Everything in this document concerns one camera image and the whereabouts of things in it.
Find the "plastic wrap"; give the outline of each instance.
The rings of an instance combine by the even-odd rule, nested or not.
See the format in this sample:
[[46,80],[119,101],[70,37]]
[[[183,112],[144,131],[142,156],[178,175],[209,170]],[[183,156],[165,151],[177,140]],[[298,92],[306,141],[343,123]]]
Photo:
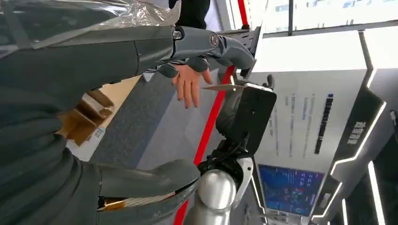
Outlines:
[[177,22],[173,9],[147,0],[1,0],[0,57],[20,48],[41,48],[86,33]]

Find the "display screen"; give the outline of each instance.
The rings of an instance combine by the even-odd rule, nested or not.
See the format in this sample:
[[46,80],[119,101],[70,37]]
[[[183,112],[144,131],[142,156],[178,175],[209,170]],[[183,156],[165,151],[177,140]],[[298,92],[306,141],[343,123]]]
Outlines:
[[259,165],[267,208],[309,216],[323,174]]

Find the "cardboard box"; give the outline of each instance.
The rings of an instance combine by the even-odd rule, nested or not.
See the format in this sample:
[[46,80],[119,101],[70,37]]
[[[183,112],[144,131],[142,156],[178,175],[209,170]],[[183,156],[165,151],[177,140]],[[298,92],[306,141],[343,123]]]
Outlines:
[[74,110],[60,116],[63,126],[57,133],[80,146],[112,114],[113,106],[101,91],[90,91]]

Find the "led light strip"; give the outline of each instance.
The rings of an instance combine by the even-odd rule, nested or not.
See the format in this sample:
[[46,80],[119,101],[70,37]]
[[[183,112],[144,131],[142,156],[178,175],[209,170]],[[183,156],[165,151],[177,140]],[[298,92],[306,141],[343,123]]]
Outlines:
[[333,172],[335,171],[337,164],[346,163],[346,162],[351,162],[351,161],[354,161],[354,160],[356,160],[356,159],[358,158],[359,154],[361,153],[361,151],[362,151],[362,149],[363,149],[363,146],[365,145],[367,139],[368,139],[369,136],[370,136],[370,133],[372,132],[373,128],[375,127],[376,122],[379,120],[379,117],[381,116],[381,114],[382,114],[382,112],[383,112],[383,110],[384,110],[386,104],[387,104],[387,103],[384,102],[383,105],[379,108],[379,111],[377,112],[375,119],[373,120],[372,124],[370,125],[369,130],[367,131],[367,133],[366,133],[366,135],[365,135],[365,138],[363,139],[361,145],[359,146],[359,148],[358,148],[357,153],[355,154],[355,156],[354,156],[354,157],[351,157],[351,158],[346,158],[346,159],[341,159],[341,160],[336,161],[335,164],[333,165],[332,170],[330,171],[330,175],[333,176]]
[[347,206],[345,205],[345,199],[341,201],[341,206],[343,207],[343,221],[344,225],[348,225],[348,216],[347,216]]
[[231,80],[231,84],[235,85],[234,76],[230,76],[230,80]]
[[325,217],[326,213],[329,211],[329,208],[330,208],[330,206],[331,206],[333,200],[335,199],[336,195],[337,195],[338,192],[340,191],[340,188],[341,188],[342,185],[343,185],[343,183],[340,182],[340,184],[338,185],[338,187],[337,187],[335,193],[333,194],[333,197],[332,197],[331,200],[329,201],[329,204],[328,204],[328,206],[326,207],[326,209],[325,209],[325,211],[323,212],[323,214],[322,214],[322,215],[313,215],[313,216],[312,216],[312,219],[314,219],[314,218],[322,218],[322,217]]
[[[254,177],[253,177],[253,175],[252,175],[251,180],[252,180],[254,192],[255,192],[255,194],[256,194],[257,203],[259,204],[259,207],[261,208],[263,214],[265,214],[265,209],[264,209],[264,207],[261,206],[261,203],[260,203],[259,193],[257,192],[257,186],[256,186],[256,183],[254,182]],[[264,217],[264,218],[265,218],[265,225],[267,225],[267,224],[268,224],[268,219],[267,219],[266,217]]]
[[373,200],[375,201],[377,221],[379,225],[385,225],[382,201],[380,200],[379,187],[377,185],[375,166],[373,165],[372,161],[370,161],[367,165],[367,169],[369,170],[370,185],[372,186]]
[[373,69],[372,73],[370,74],[369,80],[367,81],[366,87],[370,88],[370,84],[373,81],[373,78],[375,77],[375,74],[377,72],[377,69]]

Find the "person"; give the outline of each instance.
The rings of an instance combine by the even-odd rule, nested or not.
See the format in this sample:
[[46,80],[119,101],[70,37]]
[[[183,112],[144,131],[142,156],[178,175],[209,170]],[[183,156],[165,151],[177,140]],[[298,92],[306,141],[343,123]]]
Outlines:
[[[169,5],[172,8],[176,0],[170,0]],[[199,29],[206,28],[205,16],[210,7],[210,0],[183,0],[181,2],[181,15],[176,23],[178,26],[194,27]],[[213,84],[210,70],[198,73],[189,66],[176,66],[179,73],[173,78],[172,84],[177,88],[177,99],[185,101],[185,108],[190,108],[191,103],[195,107],[199,106],[200,99],[200,77],[202,76],[206,83]]]
[[[209,2],[184,0],[177,25],[205,28]],[[26,74],[24,68],[33,62],[16,65],[12,56],[0,63],[0,224],[95,224],[102,188],[101,167],[74,157],[65,147],[65,138],[55,134],[62,127],[57,116],[73,109],[83,93],[74,89],[74,65],[69,65],[78,61],[63,64],[59,69],[72,73],[70,77],[60,77]],[[45,57],[38,58],[35,60],[43,65],[52,63],[44,62]],[[106,65],[95,68],[105,69]],[[179,75],[172,81],[178,99],[184,99],[186,108],[192,102],[198,106],[199,81],[202,76],[211,83],[209,71],[199,74],[187,66],[178,66],[178,70]],[[90,82],[84,77],[75,78],[80,85]]]

